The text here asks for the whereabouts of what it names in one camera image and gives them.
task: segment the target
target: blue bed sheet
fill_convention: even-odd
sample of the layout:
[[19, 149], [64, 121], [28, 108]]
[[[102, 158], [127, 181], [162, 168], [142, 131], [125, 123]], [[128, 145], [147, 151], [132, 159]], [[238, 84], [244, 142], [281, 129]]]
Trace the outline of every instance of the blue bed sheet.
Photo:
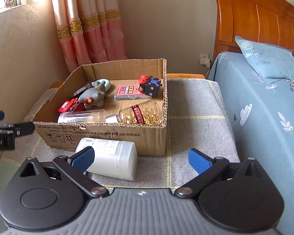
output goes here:
[[209, 75], [219, 83], [240, 159], [265, 168], [285, 210], [278, 230], [294, 234], [294, 92], [290, 82], [267, 84], [239, 53], [220, 53]]

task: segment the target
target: wooden headboard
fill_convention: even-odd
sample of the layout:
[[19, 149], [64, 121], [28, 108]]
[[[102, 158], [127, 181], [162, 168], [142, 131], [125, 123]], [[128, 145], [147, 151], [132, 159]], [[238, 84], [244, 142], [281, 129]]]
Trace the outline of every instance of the wooden headboard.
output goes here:
[[285, 0], [217, 0], [213, 60], [223, 51], [241, 52], [235, 36], [292, 49], [294, 6]]

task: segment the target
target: red toy car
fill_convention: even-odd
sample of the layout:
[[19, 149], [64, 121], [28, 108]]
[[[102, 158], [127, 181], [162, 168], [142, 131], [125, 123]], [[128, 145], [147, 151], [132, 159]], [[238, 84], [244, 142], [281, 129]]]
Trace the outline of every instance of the red toy car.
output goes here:
[[73, 111], [83, 111], [85, 108], [83, 103], [78, 101], [78, 98], [72, 100], [66, 100], [65, 103], [58, 109], [58, 112], [73, 112]]

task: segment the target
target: cardboard box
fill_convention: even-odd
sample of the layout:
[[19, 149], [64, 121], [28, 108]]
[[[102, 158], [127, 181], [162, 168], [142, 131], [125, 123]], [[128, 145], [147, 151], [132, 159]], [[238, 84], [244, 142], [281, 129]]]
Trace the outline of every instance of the cardboard box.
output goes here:
[[[88, 81], [97, 79], [111, 81], [112, 86], [108, 91], [108, 98], [99, 108], [106, 110], [108, 116], [118, 114], [123, 108], [147, 101], [147, 99], [119, 101], [114, 99], [118, 85], [137, 83], [142, 74], [162, 79], [163, 86], [159, 96], [153, 98], [162, 109], [161, 125], [57, 123], [59, 107], [65, 100], [70, 100], [71, 94]], [[75, 150], [81, 138], [91, 137], [131, 141], [135, 143], [139, 155], [163, 155], [165, 152], [167, 107], [165, 59], [102, 62], [82, 65], [74, 70], [61, 87], [40, 107], [33, 117], [33, 122], [38, 134], [51, 147]]]

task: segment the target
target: gray plush toy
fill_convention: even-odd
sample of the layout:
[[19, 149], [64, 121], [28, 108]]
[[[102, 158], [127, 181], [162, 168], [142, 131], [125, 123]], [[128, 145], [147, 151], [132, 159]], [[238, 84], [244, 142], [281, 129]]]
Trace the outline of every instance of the gray plush toy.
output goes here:
[[92, 82], [92, 88], [87, 89], [78, 98], [80, 103], [84, 103], [86, 108], [101, 107], [103, 100], [107, 98], [105, 82]]

